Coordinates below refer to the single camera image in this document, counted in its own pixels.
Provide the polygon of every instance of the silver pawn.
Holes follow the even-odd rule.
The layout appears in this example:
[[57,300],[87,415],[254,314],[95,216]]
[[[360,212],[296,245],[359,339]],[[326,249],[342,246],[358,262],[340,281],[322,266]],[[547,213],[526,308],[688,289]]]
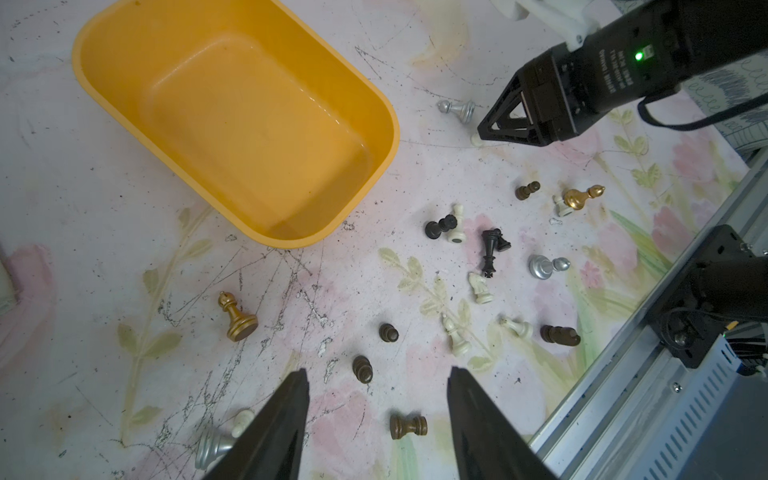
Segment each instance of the silver pawn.
[[531,261],[528,262],[528,269],[531,271],[531,275],[542,280],[552,276],[553,271],[564,272],[570,266],[571,262],[567,258],[560,257],[550,261],[544,255],[534,255],[531,257]]
[[229,452],[235,445],[235,439],[213,429],[206,429],[197,444],[197,456],[194,467],[205,470],[214,460]]
[[449,100],[441,100],[437,102],[437,108],[444,114],[452,111],[463,124],[468,124],[475,113],[475,103],[472,100],[465,104],[452,104]]

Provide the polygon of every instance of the chess piece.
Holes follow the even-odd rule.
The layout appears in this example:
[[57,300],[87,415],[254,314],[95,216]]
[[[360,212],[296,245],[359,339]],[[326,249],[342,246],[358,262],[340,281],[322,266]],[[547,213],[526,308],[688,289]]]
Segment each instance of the chess piece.
[[259,326],[259,319],[255,315],[246,315],[237,309],[237,300],[232,293],[219,293],[219,306],[230,314],[230,329],[227,330],[227,337],[233,342],[246,338]]
[[518,198],[518,200],[525,200],[528,197],[531,196],[534,192],[538,192],[538,189],[541,188],[541,184],[538,182],[531,182],[528,185],[523,185],[522,187],[518,187],[517,190],[515,190],[515,196]]
[[531,338],[531,335],[533,335],[533,326],[528,322],[518,322],[504,315],[499,318],[498,322],[502,326],[515,332],[515,334],[522,339],[529,339]]
[[400,334],[397,333],[397,330],[394,326],[389,325],[388,323],[384,323],[379,327],[379,336],[385,342],[397,342]]
[[488,303],[493,300],[491,291],[488,290],[488,285],[485,283],[485,278],[478,275],[475,272],[469,273],[469,284],[472,286],[472,290],[475,291],[475,302]]
[[453,216],[456,217],[456,228],[448,234],[448,240],[453,243],[464,243],[467,236],[464,235],[464,206],[456,204],[453,206]]
[[557,207],[558,217],[566,217],[572,213],[574,213],[574,209],[570,208],[568,205],[565,204],[563,201],[563,197],[559,195],[552,195],[552,201],[554,201],[554,205]]
[[463,124],[468,124],[472,120],[472,114],[475,113],[475,104],[472,100],[465,104],[453,104],[449,100],[441,100],[437,102],[437,108],[443,114],[452,111],[458,117],[458,121]]
[[581,343],[581,337],[570,326],[544,325],[541,327],[541,339],[558,345],[576,346]]
[[371,362],[362,355],[358,355],[352,361],[352,371],[361,383],[371,383],[371,380],[373,380]]
[[462,338],[462,335],[458,332],[458,327],[456,327],[456,324],[453,323],[453,320],[451,320],[450,317],[446,316],[444,313],[441,313],[440,315],[442,316],[442,326],[451,337],[453,354],[455,356],[464,355],[472,348],[472,345]]
[[255,418],[256,414],[253,411],[249,409],[240,410],[233,420],[232,437],[238,439]]
[[485,265],[482,267],[482,275],[485,278],[492,278],[493,273],[496,271],[496,269],[493,267],[493,259],[496,258],[493,256],[493,251],[496,250],[498,238],[498,229],[485,230],[482,233],[482,239],[485,242],[485,255],[483,256],[485,259]]
[[424,227],[424,232],[427,234],[427,237],[435,240],[440,238],[440,234],[442,232],[447,232],[448,230],[452,230],[456,228],[456,225],[458,225],[458,222],[456,221],[456,217],[454,217],[453,215],[446,215],[445,218],[443,218],[439,222],[427,223],[426,227]]
[[205,470],[213,460],[229,452],[235,445],[235,439],[223,435],[213,429],[206,429],[200,442],[197,443],[197,455],[194,459],[194,467]]
[[597,198],[605,192],[605,187],[602,185],[593,185],[585,192],[579,190],[570,189],[563,194],[563,201],[566,205],[574,210],[581,210],[584,208],[584,203],[588,198]]
[[389,434],[392,436],[392,440],[400,440],[408,433],[426,435],[427,419],[422,416],[417,416],[410,420],[406,420],[400,415],[392,414],[392,416],[389,417]]
[[498,237],[496,237],[496,251],[497,252],[503,252],[506,250],[509,250],[512,248],[512,244],[509,243],[507,240],[504,240],[502,237],[502,231],[497,229],[494,229],[494,231],[498,234]]
[[558,272],[564,272],[570,268],[571,262],[567,258],[556,258],[550,261],[544,255],[534,255],[528,261],[528,269],[531,271],[531,275],[536,278],[546,280],[552,276],[552,272],[557,270]]

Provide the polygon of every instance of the screw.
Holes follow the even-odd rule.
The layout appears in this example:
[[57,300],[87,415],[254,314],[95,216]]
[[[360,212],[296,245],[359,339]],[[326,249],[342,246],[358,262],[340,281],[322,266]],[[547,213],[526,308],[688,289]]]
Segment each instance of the screw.
[[685,342],[688,341],[688,337],[685,336],[685,333],[678,332],[675,333],[674,336],[674,342],[679,346],[685,346]]

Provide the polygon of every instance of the gold pawn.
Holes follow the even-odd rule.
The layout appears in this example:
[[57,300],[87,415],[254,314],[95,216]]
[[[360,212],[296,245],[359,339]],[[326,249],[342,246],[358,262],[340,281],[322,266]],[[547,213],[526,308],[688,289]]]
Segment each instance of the gold pawn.
[[605,192],[605,187],[602,185],[593,185],[589,187],[586,192],[580,192],[579,190],[570,189],[563,195],[563,201],[566,205],[574,210],[581,210],[584,208],[588,198],[597,198]]
[[219,293],[219,306],[230,314],[230,329],[227,330],[227,338],[233,342],[241,341],[259,326],[259,319],[255,315],[246,315],[237,309],[237,300],[232,293]]

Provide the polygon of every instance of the black cable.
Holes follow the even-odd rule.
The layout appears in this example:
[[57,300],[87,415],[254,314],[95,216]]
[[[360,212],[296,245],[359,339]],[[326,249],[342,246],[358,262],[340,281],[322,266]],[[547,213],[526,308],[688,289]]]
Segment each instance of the black cable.
[[761,107],[765,104],[768,104],[768,93],[765,93],[751,100],[745,101],[742,104],[738,104],[734,107],[727,108],[726,110],[723,110],[719,113],[711,115],[707,118],[703,118],[697,121],[692,121],[689,124],[666,125],[656,120],[650,114],[650,112],[648,111],[648,108],[646,107],[646,104],[655,102],[656,100],[661,100],[662,98],[668,97],[673,93],[674,92],[672,91],[665,91],[661,94],[651,95],[644,98],[639,104],[637,104],[637,114],[640,115],[640,118],[642,118],[645,123],[653,125],[655,127],[665,127],[675,131],[692,131],[692,130],[698,130],[699,128],[708,127],[712,124],[720,123],[721,121],[725,121],[725,120],[728,120],[729,118],[742,114],[745,111],[749,111],[749,110],[752,110],[753,108]]

